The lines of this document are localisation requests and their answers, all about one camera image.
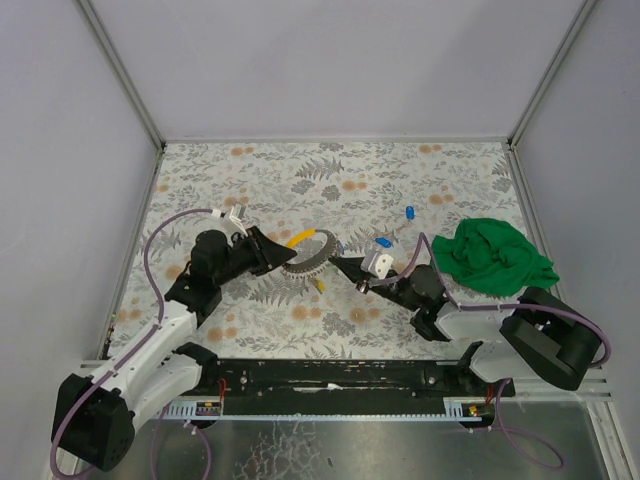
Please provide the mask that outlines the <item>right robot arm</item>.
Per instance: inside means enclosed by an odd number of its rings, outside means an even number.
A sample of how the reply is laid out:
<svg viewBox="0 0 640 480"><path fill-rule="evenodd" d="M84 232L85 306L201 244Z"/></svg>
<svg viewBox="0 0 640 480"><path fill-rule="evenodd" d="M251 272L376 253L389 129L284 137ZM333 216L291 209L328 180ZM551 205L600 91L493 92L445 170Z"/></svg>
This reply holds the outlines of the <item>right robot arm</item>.
<svg viewBox="0 0 640 480"><path fill-rule="evenodd" d="M609 350L593 324L538 287L527 288L510 305L462 305L449 298L429 265L400 276L386 255L330 261L360 292L412 311L410 323L423 339L468 342L462 363L486 383L535 375L575 391L595 358Z"/></svg>

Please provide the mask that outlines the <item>numbered keyring organizer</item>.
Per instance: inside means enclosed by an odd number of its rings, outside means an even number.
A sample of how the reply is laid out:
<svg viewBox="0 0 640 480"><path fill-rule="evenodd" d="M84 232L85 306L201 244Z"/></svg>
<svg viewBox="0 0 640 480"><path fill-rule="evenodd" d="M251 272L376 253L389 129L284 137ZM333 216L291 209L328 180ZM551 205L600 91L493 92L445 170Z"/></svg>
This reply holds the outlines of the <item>numbered keyring organizer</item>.
<svg viewBox="0 0 640 480"><path fill-rule="evenodd" d="M286 247L295 250L303 242L313 239L317 235L324 237L323 245L311 256L298 262L287 262L282 266L285 275L292 278L312 278L321 273L325 264L331 257L339 253L339 242L334 233L326 229L307 229L293 236L286 244Z"/></svg>

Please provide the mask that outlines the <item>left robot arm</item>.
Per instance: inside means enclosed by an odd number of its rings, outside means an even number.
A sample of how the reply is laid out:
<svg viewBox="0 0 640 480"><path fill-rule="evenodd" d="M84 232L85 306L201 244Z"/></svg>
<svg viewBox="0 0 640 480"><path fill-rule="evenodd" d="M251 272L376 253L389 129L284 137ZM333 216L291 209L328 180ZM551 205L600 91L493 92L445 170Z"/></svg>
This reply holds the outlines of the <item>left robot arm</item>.
<svg viewBox="0 0 640 480"><path fill-rule="evenodd" d="M222 299L222 286L269 273L297 255L258 228L227 236L200 233L189 261L159 305L159 317L120 353L87 376L69 375L58 390L50 468L64 450L107 472L127 454L140 428L181 394L217 381L217 356L189 338Z"/></svg>

